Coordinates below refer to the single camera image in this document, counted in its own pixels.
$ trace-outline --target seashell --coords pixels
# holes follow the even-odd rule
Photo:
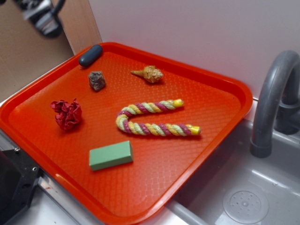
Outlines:
[[[164,75],[155,66],[147,66],[140,71],[131,71],[132,74],[143,77],[150,83],[158,82]]]

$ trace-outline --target striped rope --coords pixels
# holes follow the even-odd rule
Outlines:
[[[129,117],[146,113],[162,113],[174,110],[184,105],[181,99],[161,101],[157,103],[138,103],[123,108],[117,115],[116,124],[118,128],[128,134],[155,135],[155,136],[191,136],[199,135],[200,127],[190,124],[138,124],[128,121]]]

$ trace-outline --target red plastic tray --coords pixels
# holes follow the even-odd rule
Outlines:
[[[103,43],[101,57],[88,68],[72,57],[9,99],[0,108],[0,127],[40,166],[107,224],[139,223],[164,206],[252,105],[241,82],[116,43]],[[155,65],[163,74],[156,84],[131,75]],[[91,71],[102,71],[106,87],[94,92]],[[74,98],[82,122],[61,130],[52,101]],[[128,135],[115,125],[129,104],[181,98],[185,106],[170,113],[141,115],[134,122],[192,124],[200,136]],[[134,162],[93,172],[89,151],[129,140]]]

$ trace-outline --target gray sink basin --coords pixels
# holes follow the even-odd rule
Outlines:
[[[256,158],[251,129],[243,120],[167,207],[179,203],[190,224],[300,225],[299,141],[274,132],[272,154]]]

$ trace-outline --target green sponge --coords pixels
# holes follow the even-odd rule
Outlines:
[[[132,161],[130,141],[90,150],[90,167],[93,171]]]

